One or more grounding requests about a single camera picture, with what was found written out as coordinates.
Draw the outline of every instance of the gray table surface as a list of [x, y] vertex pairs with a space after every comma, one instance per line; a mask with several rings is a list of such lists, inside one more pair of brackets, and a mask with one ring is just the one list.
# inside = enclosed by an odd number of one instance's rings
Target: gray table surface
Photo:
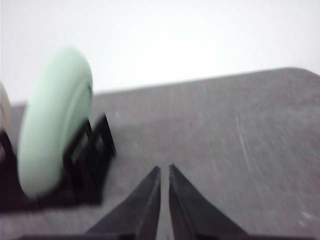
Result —
[[[23, 112], [13, 109], [14, 146]], [[2, 214], [2, 240], [83, 233], [156, 165], [162, 169], [157, 239], [173, 239], [171, 163], [249, 233], [320, 239], [317, 74], [282, 68], [101, 94], [91, 120], [103, 112], [117, 149], [103, 205]]]

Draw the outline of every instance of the white wall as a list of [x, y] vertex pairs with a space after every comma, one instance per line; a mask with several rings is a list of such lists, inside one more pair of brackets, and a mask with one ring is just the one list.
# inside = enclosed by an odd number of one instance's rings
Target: white wall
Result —
[[320, 74], [320, 1], [2, 0], [12, 103], [64, 45], [87, 57], [95, 92], [287, 66]]

